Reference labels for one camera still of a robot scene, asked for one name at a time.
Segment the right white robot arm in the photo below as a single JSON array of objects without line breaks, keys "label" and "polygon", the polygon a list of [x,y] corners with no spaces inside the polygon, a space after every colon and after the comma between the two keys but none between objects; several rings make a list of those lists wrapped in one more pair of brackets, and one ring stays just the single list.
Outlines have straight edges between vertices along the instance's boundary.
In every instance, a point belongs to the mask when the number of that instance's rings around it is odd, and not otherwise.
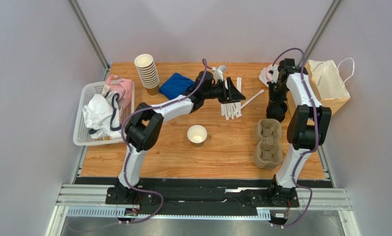
[{"label": "right white robot arm", "polygon": [[318,101],[310,86],[308,72],[296,66],[294,59],[280,61],[272,74],[277,75],[278,79],[268,82],[266,117],[283,121],[288,92],[292,94],[296,106],[286,134],[288,152],[268,189],[269,204],[281,206],[295,198],[299,174],[309,156],[324,143],[332,111]]}]

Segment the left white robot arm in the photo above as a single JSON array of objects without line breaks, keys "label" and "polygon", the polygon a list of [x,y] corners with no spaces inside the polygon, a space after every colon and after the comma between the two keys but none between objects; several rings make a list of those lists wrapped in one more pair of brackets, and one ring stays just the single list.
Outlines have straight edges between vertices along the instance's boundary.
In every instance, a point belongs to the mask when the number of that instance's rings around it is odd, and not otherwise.
[{"label": "left white robot arm", "polygon": [[206,99],[217,99],[221,104],[245,100],[232,79],[214,79],[211,72],[201,71],[195,82],[168,102],[148,105],[140,103],[122,125],[122,138],[127,145],[125,162],[113,187],[108,188],[106,203],[132,204],[140,189],[137,184],[147,152],[156,144],[164,123],[188,115],[201,108]]}]

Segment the single brown paper cup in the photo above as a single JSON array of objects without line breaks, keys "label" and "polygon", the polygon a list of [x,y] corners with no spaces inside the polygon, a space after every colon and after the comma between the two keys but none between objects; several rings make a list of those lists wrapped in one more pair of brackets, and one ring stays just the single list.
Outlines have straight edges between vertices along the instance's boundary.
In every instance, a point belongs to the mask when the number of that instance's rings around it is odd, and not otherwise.
[{"label": "single brown paper cup", "polygon": [[207,130],[201,125],[193,125],[187,131],[187,138],[191,145],[196,148],[203,146],[207,135]]}]

